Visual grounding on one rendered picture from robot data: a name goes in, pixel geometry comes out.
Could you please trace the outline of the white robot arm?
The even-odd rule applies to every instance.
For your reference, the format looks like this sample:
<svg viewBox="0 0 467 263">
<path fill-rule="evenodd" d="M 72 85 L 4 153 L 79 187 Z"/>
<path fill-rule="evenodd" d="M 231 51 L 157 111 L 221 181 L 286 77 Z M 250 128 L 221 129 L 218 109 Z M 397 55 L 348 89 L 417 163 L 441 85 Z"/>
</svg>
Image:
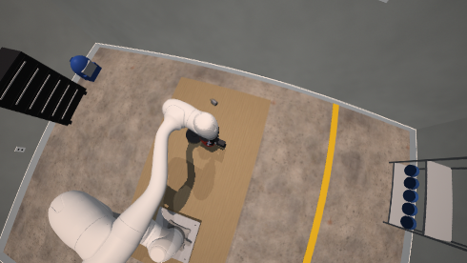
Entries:
<svg viewBox="0 0 467 263">
<path fill-rule="evenodd" d="M 139 244 L 148 249 L 154 262 L 162 263 L 178 250 L 182 252 L 184 245 L 191 246 L 190 229 L 172 220 L 167 228 L 152 221 L 167 187 L 168 140 L 173 131 L 184 128 L 214 140 L 218 124 L 210 113 L 177 99 L 167 100 L 162 111 L 164 121 L 154 141 L 149 186 L 124 212 L 113 212 L 95 197 L 80 191 L 63 192 L 51 202 L 51 227 L 79 254 L 82 263 L 126 263 Z"/>
</svg>

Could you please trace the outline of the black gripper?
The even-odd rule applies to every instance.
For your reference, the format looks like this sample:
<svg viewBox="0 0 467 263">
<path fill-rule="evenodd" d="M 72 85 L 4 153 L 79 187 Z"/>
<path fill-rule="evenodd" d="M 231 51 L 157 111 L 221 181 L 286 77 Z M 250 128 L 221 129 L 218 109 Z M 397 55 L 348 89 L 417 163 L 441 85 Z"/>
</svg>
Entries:
<svg viewBox="0 0 467 263">
<path fill-rule="evenodd" d="M 218 135 L 216 138 L 219 138 L 219 135 Z M 215 138 L 215 139 L 216 139 L 216 138 Z M 214 139 L 214 140 L 215 140 L 215 139 Z M 213 146 L 213 144 L 216 145 L 216 143 L 215 143 L 214 140 L 208 140 L 209 142 L 207 142 L 206 145 L 208 145 L 208 146 Z M 211 143 L 211 142 L 212 142 L 212 143 Z"/>
</svg>

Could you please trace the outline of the dark grey round disc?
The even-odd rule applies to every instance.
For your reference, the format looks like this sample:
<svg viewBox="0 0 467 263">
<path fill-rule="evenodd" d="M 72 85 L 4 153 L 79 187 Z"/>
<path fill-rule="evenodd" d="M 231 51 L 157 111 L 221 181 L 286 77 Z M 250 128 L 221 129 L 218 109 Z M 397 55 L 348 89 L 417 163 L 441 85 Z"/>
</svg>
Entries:
<svg viewBox="0 0 467 263">
<path fill-rule="evenodd" d="M 197 135 L 195 132 L 191 131 L 190 129 L 187 129 L 187 131 L 186 131 L 186 138 L 191 143 L 200 142 L 199 135 Z"/>
</svg>

